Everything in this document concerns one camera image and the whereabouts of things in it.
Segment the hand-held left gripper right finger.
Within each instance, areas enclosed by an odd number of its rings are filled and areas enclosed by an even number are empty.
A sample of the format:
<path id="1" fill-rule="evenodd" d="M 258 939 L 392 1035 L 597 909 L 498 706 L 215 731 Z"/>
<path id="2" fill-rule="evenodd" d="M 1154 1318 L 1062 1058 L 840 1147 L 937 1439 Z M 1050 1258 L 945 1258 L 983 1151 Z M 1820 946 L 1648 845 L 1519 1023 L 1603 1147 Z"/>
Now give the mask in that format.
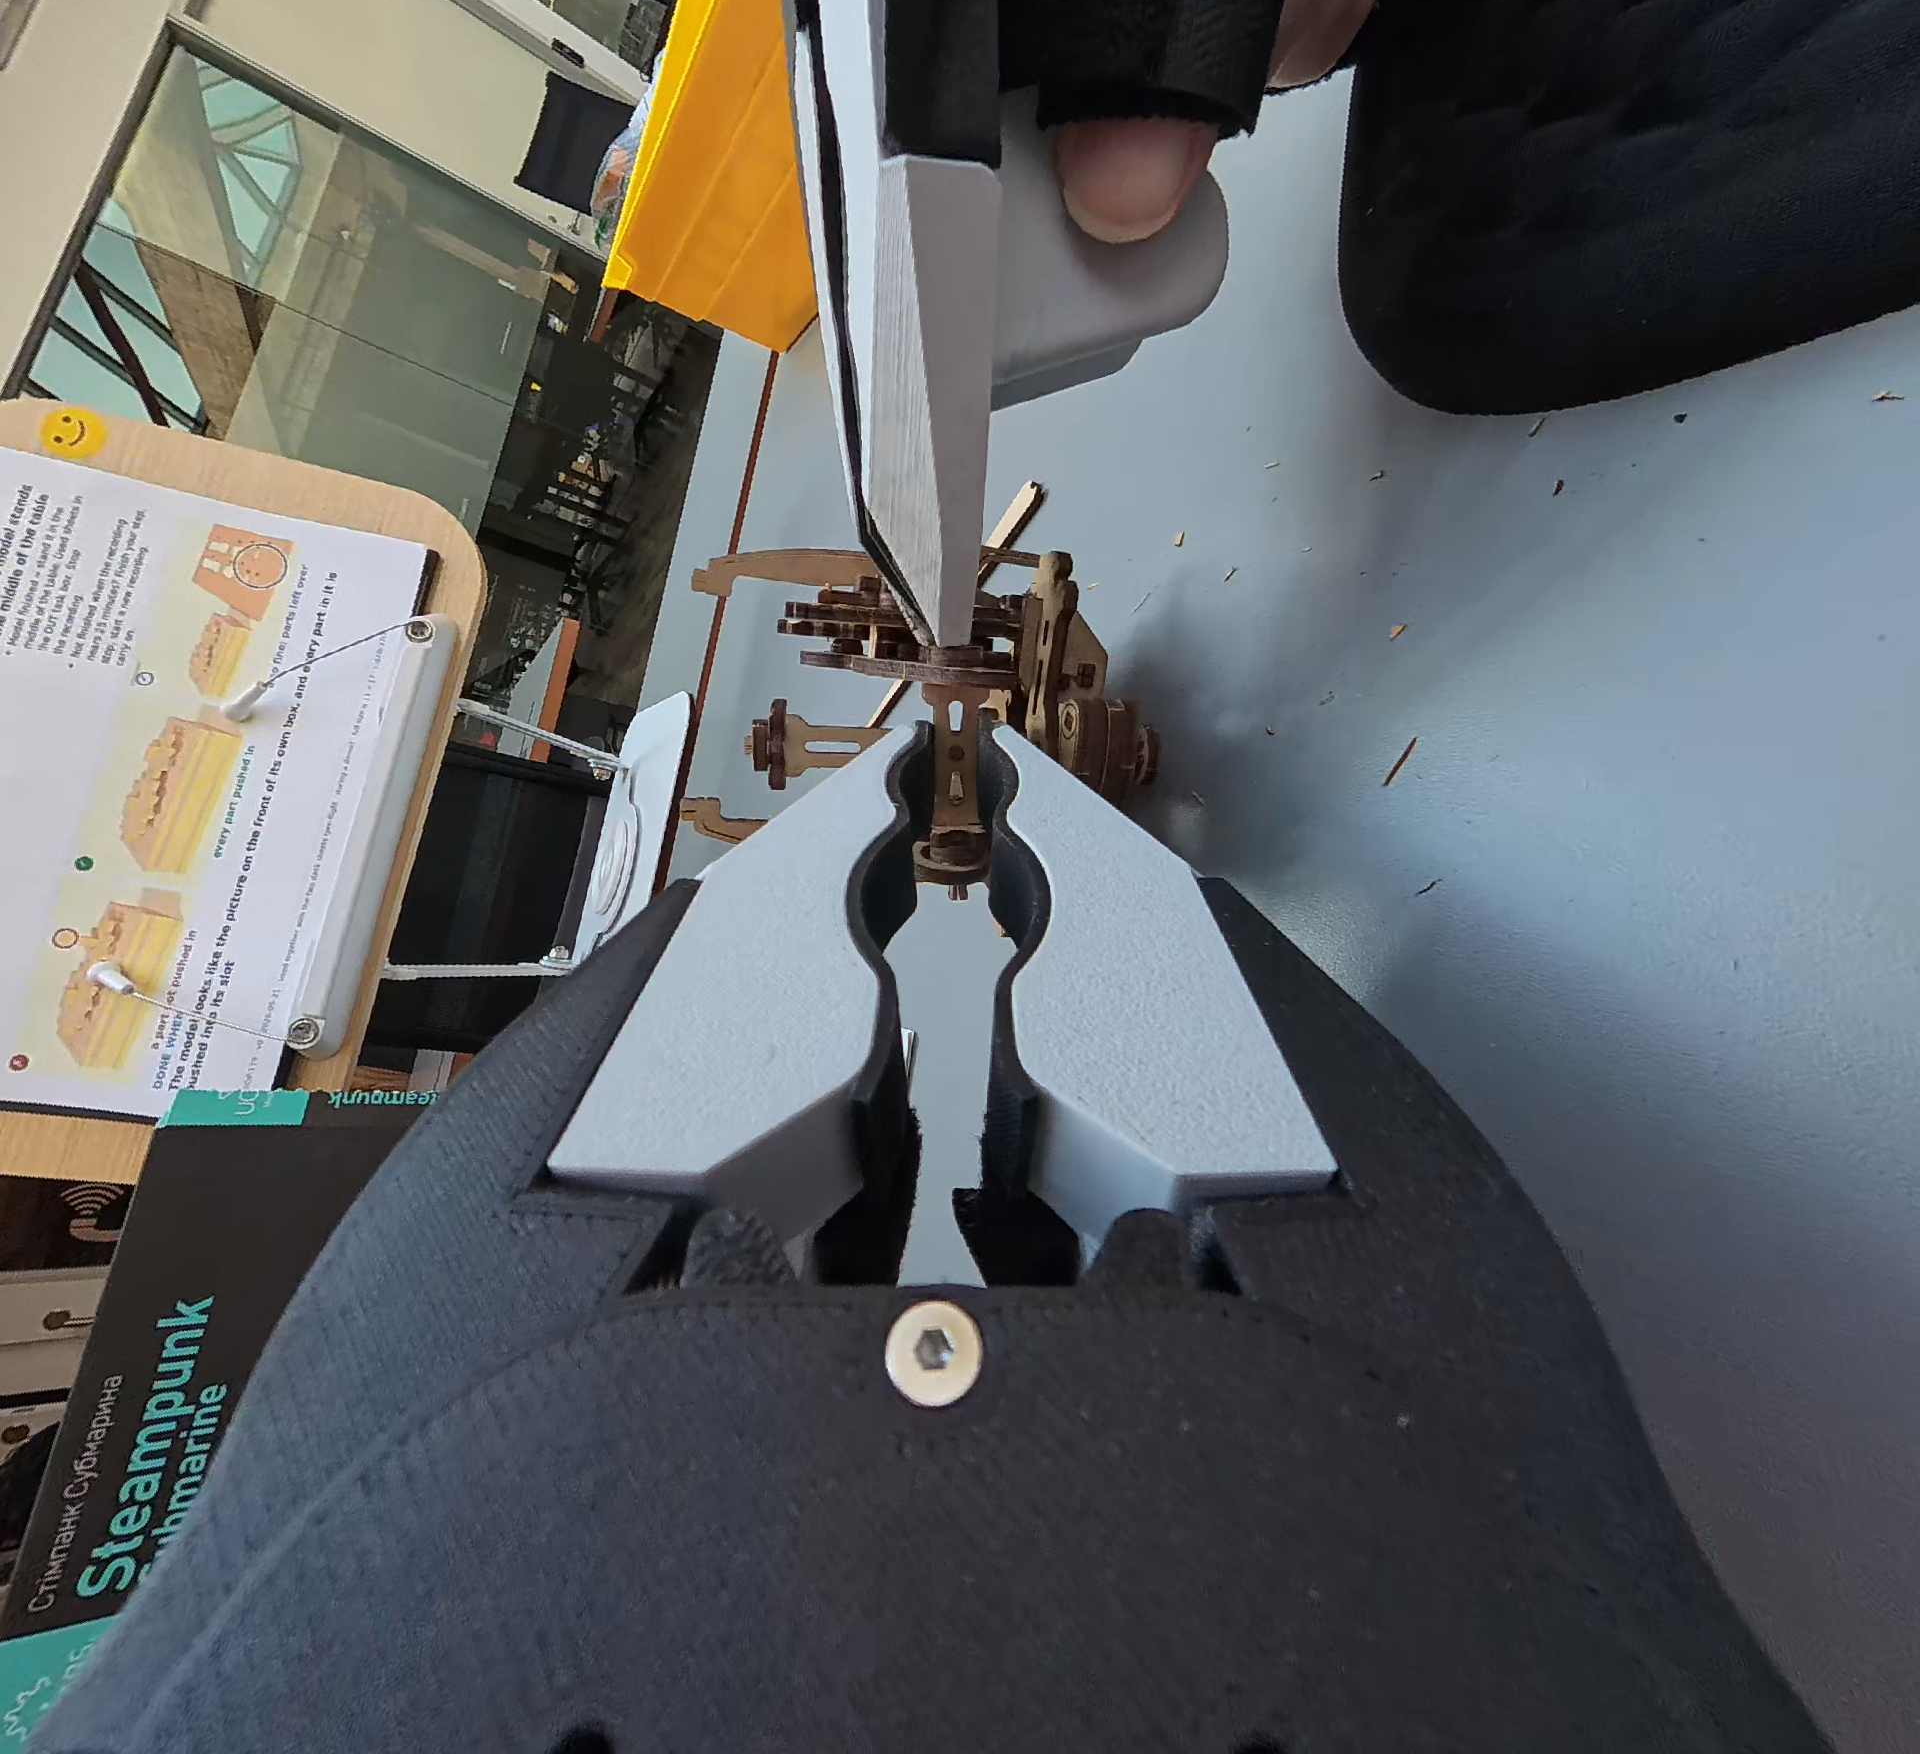
<path id="1" fill-rule="evenodd" d="M 977 1187 L 989 1287 L 1071 1287 L 1128 1213 L 1322 1196 L 1337 1166 L 1203 879 L 1034 742 L 980 742 L 996 980 Z"/>

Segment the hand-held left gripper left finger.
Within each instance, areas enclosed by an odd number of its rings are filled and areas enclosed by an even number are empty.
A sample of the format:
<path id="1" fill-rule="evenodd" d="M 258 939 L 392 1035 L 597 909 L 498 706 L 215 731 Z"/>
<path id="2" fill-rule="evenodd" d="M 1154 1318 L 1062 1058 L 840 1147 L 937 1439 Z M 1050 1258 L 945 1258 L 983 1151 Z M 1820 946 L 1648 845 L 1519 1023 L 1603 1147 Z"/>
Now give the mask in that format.
<path id="1" fill-rule="evenodd" d="M 549 1171 L 750 1213 L 825 1285 L 898 1285 L 923 1136 L 886 951 L 923 819 L 924 731 L 892 731 L 715 862 Z"/>

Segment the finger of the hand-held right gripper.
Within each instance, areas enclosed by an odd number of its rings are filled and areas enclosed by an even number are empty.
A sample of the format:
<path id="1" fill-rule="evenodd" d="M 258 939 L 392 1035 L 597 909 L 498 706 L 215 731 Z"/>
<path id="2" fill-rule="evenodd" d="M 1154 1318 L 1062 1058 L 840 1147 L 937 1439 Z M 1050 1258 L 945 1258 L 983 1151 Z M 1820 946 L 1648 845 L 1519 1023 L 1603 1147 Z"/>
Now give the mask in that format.
<path id="1" fill-rule="evenodd" d="M 899 564 L 882 540 L 864 486 L 861 397 L 849 299 L 848 177 L 830 96 L 823 0 L 781 0 L 781 15 L 820 329 L 852 524 L 895 601 L 906 603 L 907 589 Z"/>
<path id="2" fill-rule="evenodd" d="M 996 0 L 820 0 L 820 286 L 860 538 L 973 627 L 999 291 Z"/>

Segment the wooden mechanical model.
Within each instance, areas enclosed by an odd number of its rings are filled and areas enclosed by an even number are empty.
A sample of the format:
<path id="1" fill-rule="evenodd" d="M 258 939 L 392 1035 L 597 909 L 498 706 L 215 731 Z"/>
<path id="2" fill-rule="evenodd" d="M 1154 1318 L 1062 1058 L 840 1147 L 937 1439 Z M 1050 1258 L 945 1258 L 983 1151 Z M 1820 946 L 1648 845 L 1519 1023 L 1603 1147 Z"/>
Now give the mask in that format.
<path id="1" fill-rule="evenodd" d="M 1033 742 L 1114 807 L 1148 789 L 1161 739 L 1135 704 L 1108 689 L 1110 658 L 1080 608 L 1071 557 L 1013 554 L 1028 576 L 1018 592 L 989 589 L 1001 557 L 980 554 L 973 629 L 927 643 L 876 561 L 852 551 L 781 549 L 744 557 L 752 581 L 798 584 L 779 631 L 803 641 L 803 664 L 886 681 L 882 710 L 861 731 L 811 726 L 777 702 L 752 725 L 747 752 L 772 791 L 866 750 L 899 702 L 919 702 L 937 732 L 933 816 L 919 824 L 913 875 L 965 893 L 989 870 L 993 801 L 980 791 L 978 742 L 996 725 Z"/>

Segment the person's right forearm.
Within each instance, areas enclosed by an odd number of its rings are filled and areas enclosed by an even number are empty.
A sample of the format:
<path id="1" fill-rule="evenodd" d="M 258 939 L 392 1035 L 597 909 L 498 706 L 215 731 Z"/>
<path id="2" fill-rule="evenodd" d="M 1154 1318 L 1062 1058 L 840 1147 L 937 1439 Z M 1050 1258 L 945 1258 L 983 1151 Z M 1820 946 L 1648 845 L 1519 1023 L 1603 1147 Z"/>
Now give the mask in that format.
<path id="1" fill-rule="evenodd" d="M 1400 395 L 1659 391 L 1916 305 L 1918 0 L 1377 0 L 1337 227 Z"/>

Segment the person's right hand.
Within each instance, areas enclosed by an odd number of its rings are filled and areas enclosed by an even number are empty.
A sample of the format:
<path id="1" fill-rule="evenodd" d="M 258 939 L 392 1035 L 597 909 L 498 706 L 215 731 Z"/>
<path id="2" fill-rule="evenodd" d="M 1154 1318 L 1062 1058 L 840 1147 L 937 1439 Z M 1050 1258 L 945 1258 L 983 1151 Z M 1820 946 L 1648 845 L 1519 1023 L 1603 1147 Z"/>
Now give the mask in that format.
<path id="1" fill-rule="evenodd" d="M 1322 82 L 1351 51 L 1377 0 L 1284 0 L 1266 87 Z M 1092 238 L 1139 245 L 1169 229 L 1208 170 L 1217 131 L 1176 120 L 1067 126 L 1056 167 L 1071 220 Z"/>

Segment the clear bag of colourful items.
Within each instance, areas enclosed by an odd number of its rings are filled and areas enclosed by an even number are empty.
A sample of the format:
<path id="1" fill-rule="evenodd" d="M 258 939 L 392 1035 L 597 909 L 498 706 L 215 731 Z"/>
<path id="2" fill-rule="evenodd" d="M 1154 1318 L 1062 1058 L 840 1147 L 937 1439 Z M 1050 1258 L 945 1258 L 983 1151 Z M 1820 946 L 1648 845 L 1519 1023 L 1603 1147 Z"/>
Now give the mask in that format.
<path id="1" fill-rule="evenodd" d="M 638 151 L 646 131 L 646 109 L 634 112 L 628 126 L 611 139 L 591 183 L 589 217 L 591 240 L 600 250 L 611 245 L 621 206 L 631 183 Z"/>

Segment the white plastic plate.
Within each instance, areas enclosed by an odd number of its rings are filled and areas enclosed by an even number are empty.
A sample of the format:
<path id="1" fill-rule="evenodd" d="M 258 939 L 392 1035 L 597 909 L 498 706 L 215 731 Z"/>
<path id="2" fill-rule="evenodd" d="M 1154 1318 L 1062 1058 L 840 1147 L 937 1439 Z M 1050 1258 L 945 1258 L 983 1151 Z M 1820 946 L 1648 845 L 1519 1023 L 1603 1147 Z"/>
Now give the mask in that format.
<path id="1" fill-rule="evenodd" d="M 681 824 L 694 744 L 694 695 L 638 711 L 617 752 L 596 840 L 576 957 L 586 959 L 654 901 Z"/>

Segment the dark cabinet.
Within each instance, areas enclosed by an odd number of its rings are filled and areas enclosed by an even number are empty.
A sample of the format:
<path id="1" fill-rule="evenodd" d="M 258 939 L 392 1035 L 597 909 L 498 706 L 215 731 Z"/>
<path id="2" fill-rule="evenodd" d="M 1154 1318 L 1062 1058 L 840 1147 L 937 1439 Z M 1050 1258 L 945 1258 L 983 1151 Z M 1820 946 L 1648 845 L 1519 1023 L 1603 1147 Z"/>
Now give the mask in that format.
<path id="1" fill-rule="evenodd" d="M 586 769 L 455 742 L 390 946 L 397 966 L 537 964 L 574 948 L 605 819 Z M 533 978 L 386 980 L 368 1046 L 476 1053 L 541 999 Z"/>

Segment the curved wooden part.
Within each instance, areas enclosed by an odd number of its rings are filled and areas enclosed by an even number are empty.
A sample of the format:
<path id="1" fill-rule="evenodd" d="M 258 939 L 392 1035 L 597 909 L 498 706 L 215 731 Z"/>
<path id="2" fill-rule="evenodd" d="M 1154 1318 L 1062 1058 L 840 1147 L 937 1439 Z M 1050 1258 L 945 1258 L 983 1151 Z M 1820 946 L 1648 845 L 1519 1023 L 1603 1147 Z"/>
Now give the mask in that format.
<path id="1" fill-rule="evenodd" d="M 858 551 L 775 549 L 719 557 L 692 575 L 696 592 L 717 601 L 733 598 L 740 581 L 768 581 L 799 589 L 860 589 L 880 581 L 876 563 Z"/>

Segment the scattered wood splinters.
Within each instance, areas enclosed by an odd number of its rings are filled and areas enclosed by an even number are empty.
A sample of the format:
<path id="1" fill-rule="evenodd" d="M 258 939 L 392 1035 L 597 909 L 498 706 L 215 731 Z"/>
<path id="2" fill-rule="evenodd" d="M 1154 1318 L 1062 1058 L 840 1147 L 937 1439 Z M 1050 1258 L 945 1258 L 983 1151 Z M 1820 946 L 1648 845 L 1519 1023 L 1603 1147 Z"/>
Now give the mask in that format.
<path id="1" fill-rule="evenodd" d="M 1916 374 L 1812 349 L 1463 418 L 1382 390 L 1148 603 L 1204 858 L 1708 885 L 1911 859 Z"/>

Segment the white clip bar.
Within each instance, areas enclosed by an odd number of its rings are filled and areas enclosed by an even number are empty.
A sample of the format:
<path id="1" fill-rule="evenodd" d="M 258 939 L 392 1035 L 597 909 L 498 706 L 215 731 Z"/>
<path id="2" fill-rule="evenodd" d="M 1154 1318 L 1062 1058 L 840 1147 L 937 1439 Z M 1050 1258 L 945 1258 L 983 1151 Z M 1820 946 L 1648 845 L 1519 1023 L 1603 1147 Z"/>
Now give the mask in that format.
<path id="1" fill-rule="evenodd" d="M 357 1046 L 354 1015 L 383 957 L 388 893 L 403 882 L 403 834 L 429 769 L 461 626 L 415 615 L 400 629 L 397 660 L 376 702 L 368 769 L 337 855 L 340 877 L 294 992 L 284 1042 L 300 1056 L 330 1058 Z"/>

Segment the glass partition panel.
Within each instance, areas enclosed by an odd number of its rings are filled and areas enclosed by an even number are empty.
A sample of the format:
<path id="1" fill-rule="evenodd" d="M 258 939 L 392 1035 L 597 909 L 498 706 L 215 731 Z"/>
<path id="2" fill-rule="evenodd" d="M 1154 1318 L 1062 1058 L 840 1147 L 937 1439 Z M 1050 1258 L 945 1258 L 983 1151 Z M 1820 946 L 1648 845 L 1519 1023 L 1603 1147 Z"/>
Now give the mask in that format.
<path id="1" fill-rule="evenodd" d="M 479 533 L 600 265 L 168 39 L 8 391 L 349 473 Z"/>

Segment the black and teal kit box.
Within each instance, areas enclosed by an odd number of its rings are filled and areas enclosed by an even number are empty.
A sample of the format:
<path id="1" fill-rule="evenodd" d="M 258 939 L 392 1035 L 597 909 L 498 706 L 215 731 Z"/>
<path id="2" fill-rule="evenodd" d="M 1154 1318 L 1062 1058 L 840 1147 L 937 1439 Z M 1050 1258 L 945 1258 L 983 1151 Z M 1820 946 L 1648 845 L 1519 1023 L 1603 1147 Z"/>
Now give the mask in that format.
<path id="1" fill-rule="evenodd" d="M 131 1191 L 4 1600 L 24 1751 L 203 1494 L 256 1362 L 433 1091 L 181 1091 Z"/>

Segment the printed instruction sheet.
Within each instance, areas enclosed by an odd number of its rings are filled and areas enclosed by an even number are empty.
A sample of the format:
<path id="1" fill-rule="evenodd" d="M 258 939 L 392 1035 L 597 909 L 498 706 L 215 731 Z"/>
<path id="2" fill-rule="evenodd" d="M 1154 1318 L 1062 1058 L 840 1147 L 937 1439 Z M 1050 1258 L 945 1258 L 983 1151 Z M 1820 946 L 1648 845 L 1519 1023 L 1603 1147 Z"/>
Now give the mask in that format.
<path id="1" fill-rule="evenodd" d="M 280 1082 L 431 558 L 4 447 L 4 1101 Z"/>

